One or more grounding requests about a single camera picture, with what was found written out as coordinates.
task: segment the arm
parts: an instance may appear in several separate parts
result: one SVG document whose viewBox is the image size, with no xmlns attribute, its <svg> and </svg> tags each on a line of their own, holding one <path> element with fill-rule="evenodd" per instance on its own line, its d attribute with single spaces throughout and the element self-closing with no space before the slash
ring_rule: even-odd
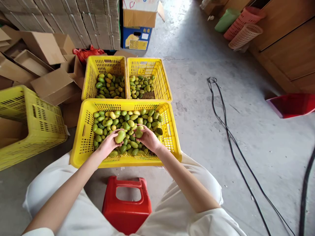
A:
<svg viewBox="0 0 315 236">
<path fill-rule="evenodd" d="M 75 200 L 80 194 L 86 182 L 97 170 L 101 162 L 109 153 L 121 144 L 116 144 L 115 137 L 118 129 L 112 132 L 99 146 L 99 148 L 86 160 L 86 162 L 74 173 L 44 204 L 23 234 L 38 228 L 49 228 L 54 234 L 60 228 Z"/>
<path fill-rule="evenodd" d="M 170 153 L 151 130 L 144 126 L 142 131 L 143 136 L 138 141 L 159 157 L 195 212 L 220 208 L 211 193 Z"/>
</svg>

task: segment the pink plastic basket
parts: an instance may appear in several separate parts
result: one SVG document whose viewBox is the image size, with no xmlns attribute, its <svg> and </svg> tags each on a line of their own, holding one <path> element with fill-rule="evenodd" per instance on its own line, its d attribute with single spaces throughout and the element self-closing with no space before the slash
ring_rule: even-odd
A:
<svg viewBox="0 0 315 236">
<path fill-rule="evenodd" d="M 223 36 L 227 40 L 231 41 L 246 23 L 256 24 L 265 17 L 266 14 L 262 10 L 255 7 L 245 7 L 242 14 L 236 19 L 236 21 L 234 21 Z"/>
<path fill-rule="evenodd" d="M 243 47 L 256 36 L 263 33 L 263 29 L 254 24 L 245 24 L 240 32 L 229 43 L 231 49 Z"/>
</svg>

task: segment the blue box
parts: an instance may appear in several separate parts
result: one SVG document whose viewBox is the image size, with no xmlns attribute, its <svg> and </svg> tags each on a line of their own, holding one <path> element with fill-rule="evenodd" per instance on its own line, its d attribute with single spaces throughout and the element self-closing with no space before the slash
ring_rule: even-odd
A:
<svg viewBox="0 0 315 236">
<path fill-rule="evenodd" d="M 123 27 L 123 48 L 148 50 L 152 29 L 149 27 Z"/>
</svg>

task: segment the black cable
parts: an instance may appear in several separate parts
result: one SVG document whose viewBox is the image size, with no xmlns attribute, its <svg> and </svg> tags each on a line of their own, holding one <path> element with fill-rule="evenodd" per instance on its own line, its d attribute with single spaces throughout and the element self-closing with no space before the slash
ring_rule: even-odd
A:
<svg viewBox="0 0 315 236">
<path fill-rule="evenodd" d="M 234 138 L 234 136 L 232 135 L 232 133 L 230 132 L 230 130 L 229 130 L 229 128 L 228 128 L 225 104 L 224 104 L 224 101 L 223 101 L 223 96 L 222 96 L 220 87 L 219 87 L 219 85 L 217 84 L 217 79 L 216 79 L 215 77 L 209 77 L 209 78 L 207 79 L 207 82 L 208 82 L 208 86 L 209 86 L 210 91 L 211 91 L 211 94 L 212 94 L 212 108 L 213 108 L 214 114 L 215 114 L 216 118 L 221 122 L 221 124 L 225 127 L 226 134 L 227 134 L 227 138 L 228 138 L 228 141 L 229 141 L 229 145 L 230 145 L 230 149 L 231 149 L 231 153 L 232 153 L 234 162 L 235 162 L 237 168 L 239 169 L 239 171 L 240 171 L 240 173 L 241 173 L 241 175 L 242 175 L 242 178 L 243 178 L 243 180 L 245 181 L 245 184 L 246 184 L 246 186 L 247 186 L 249 192 L 251 193 L 251 195 L 252 195 L 253 198 L 254 198 L 254 202 L 255 202 L 256 207 L 257 207 L 257 209 L 258 209 L 258 211 L 259 211 L 259 214 L 260 214 L 260 216 L 261 216 L 261 218 L 262 218 L 262 221 L 263 221 L 263 223 L 264 223 L 264 225 L 265 225 L 265 227 L 266 227 L 266 230 L 267 230 L 268 235 L 271 236 L 271 233 L 270 233 L 269 228 L 268 228 L 268 226 L 267 226 L 267 223 L 266 223 L 266 221 L 265 221 L 265 219 L 264 219 L 264 217 L 263 217 L 263 214 L 262 214 L 262 212 L 261 212 L 261 210 L 260 210 L 259 204 L 258 204 L 258 202 L 256 201 L 256 198 L 255 198 L 255 196 L 254 196 L 254 194 L 253 194 L 253 192 L 252 192 L 252 190 L 251 190 L 251 188 L 250 188 L 250 186 L 249 186 L 249 184 L 248 184 L 248 182 L 247 182 L 247 180 L 246 180 L 246 178 L 245 178 L 245 176 L 244 176 L 244 174 L 243 174 L 243 172 L 242 172 L 242 170 L 241 170 L 241 168 L 240 168 L 240 166 L 239 166 L 239 164 L 238 164 L 238 162 L 237 162 L 237 160 L 236 160 L 236 158 L 235 158 L 231 139 L 232 139 L 232 141 L 235 143 L 237 149 L 239 150 L 239 152 L 240 152 L 240 154 L 241 154 L 241 156 L 242 156 L 244 162 L 246 163 L 246 165 L 247 165 L 249 171 L 251 172 L 251 174 L 253 175 L 253 177 L 254 177 L 256 183 L 257 183 L 258 186 L 259 186 L 259 189 L 260 189 L 261 192 L 262 192 L 262 194 L 265 196 L 265 198 L 267 199 L 267 201 L 271 204 L 271 206 L 273 207 L 273 209 L 275 210 L 275 212 L 278 214 L 278 216 L 280 217 L 280 219 L 286 224 L 286 226 L 288 227 L 288 229 L 289 229 L 289 230 L 292 232 L 292 234 L 295 236 L 295 234 L 294 234 L 294 232 L 292 231 L 292 229 L 290 228 L 290 226 L 287 224 L 287 222 L 286 222 L 285 219 L 282 217 L 282 215 L 280 214 L 280 212 L 277 210 L 277 208 L 273 205 L 273 203 L 271 202 L 271 200 L 270 200 L 270 199 L 267 197 L 267 195 L 265 194 L 265 192 L 264 192 L 264 190 L 262 189 L 262 187 L 261 187 L 261 185 L 260 185 L 258 179 L 256 178 L 255 174 L 253 173 L 253 171 L 252 171 L 252 169 L 250 168 L 249 164 L 247 163 L 247 161 L 246 161 L 246 159 L 245 159 L 245 157 L 244 157 L 242 151 L 240 150 L 240 148 L 239 148 L 239 146 L 238 146 L 238 144 L 237 144 L 237 142 L 236 142 L 236 139 Z M 221 97 L 221 101 L 222 101 L 222 107 L 223 107 L 223 113 L 224 113 L 224 122 L 222 121 L 222 119 L 221 119 L 221 118 L 218 116 L 218 114 L 216 113 L 216 109 L 215 109 L 215 106 L 214 106 L 214 93 L 213 93 L 213 89 L 212 89 L 212 84 L 216 84 L 216 86 L 217 86 L 217 88 L 218 88 L 218 91 L 219 91 L 219 93 L 220 93 L 220 97 Z"/>
<path fill-rule="evenodd" d="M 311 169 L 315 159 L 315 148 L 313 150 L 312 156 L 308 162 L 304 180 L 303 180 L 303 190 L 301 197 L 301 211 L 300 211 L 300 226 L 299 226 L 299 236 L 304 236 L 304 228 L 305 228 L 305 216 L 306 216 L 306 197 L 307 197 L 307 187 L 308 187 L 308 179 L 311 173 Z"/>
</svg>

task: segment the white pants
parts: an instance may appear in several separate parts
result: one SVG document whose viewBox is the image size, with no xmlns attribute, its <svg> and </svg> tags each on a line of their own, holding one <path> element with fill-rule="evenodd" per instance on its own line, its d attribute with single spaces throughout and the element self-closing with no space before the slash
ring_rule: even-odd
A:
<svg viewBox="0 0 315 236">
<path fill-rule="evenodd" d="M 66 182 L 77 169 L 69 165 L 70 153 L 46 167 L 29 185 L 23 207 L 33 218 L 54 192 Z M 182 163 L 213 195 L 223 203 L 221 186 L 200 164 L 183 153 Z M 187 226 L 195 212 L 178 185 L 173 181 L 164 193 L 155 211 L 139 228 L 138 235 L 188 235 Z M 81 191 L 58 236 L 65 235 L 120 235 Z"/>
</svg>

